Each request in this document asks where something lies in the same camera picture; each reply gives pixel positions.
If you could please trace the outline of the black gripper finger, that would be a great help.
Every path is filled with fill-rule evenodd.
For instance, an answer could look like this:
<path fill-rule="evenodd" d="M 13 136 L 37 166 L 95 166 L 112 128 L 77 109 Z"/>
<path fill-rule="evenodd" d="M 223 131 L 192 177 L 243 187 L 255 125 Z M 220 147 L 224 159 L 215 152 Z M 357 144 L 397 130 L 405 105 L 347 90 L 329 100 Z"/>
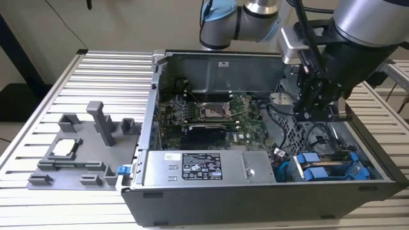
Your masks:
<path fill-rule="evenodd" d="M 320 80 L 315 98 L 315 121 L 331 121 L 333 119 L 333 105 L 339 100 L 339 87 L 329 80 Z"/>
<path fill-rule="evenodd" d="M 323 79 L 315 74 L 299 71 L 297 87 L 300 88 L 299 101 L 293 106 L 293 113 L 297 122 L 309 121 L 312 119 L 312 111 L 317 95 L 323 88 Z"/>

